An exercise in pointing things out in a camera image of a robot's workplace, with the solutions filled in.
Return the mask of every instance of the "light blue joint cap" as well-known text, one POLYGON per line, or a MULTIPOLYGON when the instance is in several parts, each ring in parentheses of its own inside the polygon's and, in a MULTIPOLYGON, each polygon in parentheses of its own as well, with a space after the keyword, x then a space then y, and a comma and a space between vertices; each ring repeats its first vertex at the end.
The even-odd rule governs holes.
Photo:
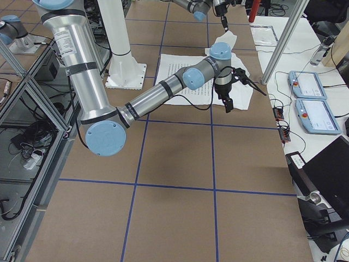
POLYGON ((209 49, 209 55, 218 60, 231 59, 231 47, 224 42, 215 43, 209 49))
POLYGON ((2 42, 4 42, 5 45, 9 45, 9 44, 11 44, 12 41, 13 41, 13 40, 12 40, 11 38, 9 38, 7 35, 2 34, 2 33, 0 33, 0 39, 2 40, 2 42))
POLYGON ((197 68, 189 68, 183 73, 183 80, 191 90, 197 90, 205 84, 205 77, 197 68))
POLYGON ((4 22, 20 22, 21 20, 16 15, 6 15, 1 18, 4 22))
POLYGON ((205 17, 206 15, 202 12, 199 12, 199 11, 194 12, 194 18, 199 22, 201 22, 205 17))
POLYGON ((126 132, 123 127, 110 120, 90 126, 85 135, 88 148, 95 154, 109 157, 119 152, 125 145, 126 132))
POLYGON ((38 6, 48 10, 60 10, 70 6, 74 0, 32 0, 38 6))

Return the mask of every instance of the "robotic arm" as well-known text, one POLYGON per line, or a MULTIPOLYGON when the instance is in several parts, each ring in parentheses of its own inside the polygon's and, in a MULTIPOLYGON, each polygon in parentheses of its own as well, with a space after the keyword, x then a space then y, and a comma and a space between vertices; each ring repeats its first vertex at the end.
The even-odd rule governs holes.
POLYGON ((21 20, 15 15, 6 15, 0 19, 0 39, 9 45, 13 41, 25 51, 34 46, 34 41, 28 34, 21 20))
POLYGON ((194 18, 201 22, 213 6, 214 15, 220 17, 225 32, 228 31, 228 21, 225 14, 228 12, 227 7, 232 4, 236 5, 236 0, 172 0, 173 3, 185 8, 194 15, 194 18))
POLYGON ((231 67, 229 45, 216 43, 210 49, 210 56, 200 63, 181 68, 124 106, 112 107, 93 56, 93 47, 86 36, 88 20, 83 4, 74 0, 54 3, 51 0, 33 1, 38 6, 43 24, 55 36, 67 76, 73 83, 82 107, 81 123, 86 130, 86 143, 97 155, 111 156, 119 152, 125 144, 125 130, 133 122, 186 87, 195 90, 215 78, 215 91, 224 102, 226 112, 229 112, 233 109, 232 99, 228 95, 231 84, 250 81, 244 72, 231 67))

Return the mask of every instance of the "label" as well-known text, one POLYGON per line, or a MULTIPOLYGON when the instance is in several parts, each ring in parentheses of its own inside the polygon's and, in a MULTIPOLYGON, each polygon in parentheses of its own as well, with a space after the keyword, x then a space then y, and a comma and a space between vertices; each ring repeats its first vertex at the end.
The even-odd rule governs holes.
POLYGON ((69 30, 56 33, 55 40, 62 57, 76 53, 76 48, 69 30))
POLYGON ((301 169, 305 165, 305 163, 298 154, 292 155, 291 158, 298 169, 301 169))

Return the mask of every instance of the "water bottle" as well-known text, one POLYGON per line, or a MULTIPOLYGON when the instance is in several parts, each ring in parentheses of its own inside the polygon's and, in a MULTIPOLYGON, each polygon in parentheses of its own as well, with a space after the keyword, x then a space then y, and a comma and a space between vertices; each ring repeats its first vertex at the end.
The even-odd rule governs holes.
POLYGON ((317 66, 321 61, 329 46, 333 43, 333 37, 326 37, 310 60, 310 64, 317 66))

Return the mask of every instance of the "red object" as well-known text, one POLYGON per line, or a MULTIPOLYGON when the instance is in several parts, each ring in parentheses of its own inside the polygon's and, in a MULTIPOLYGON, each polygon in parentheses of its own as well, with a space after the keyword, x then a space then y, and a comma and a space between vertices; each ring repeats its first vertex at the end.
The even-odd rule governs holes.
POLYGON ((261 0, 254 0, 253 1, 253 5, 252 5, 251 12, 250 12, 250 17, 249 17, 250 23, 253 23, 255 21, 255 17, 257 15, 258 8, 260 7, 260 3, 261 3, 261 0))

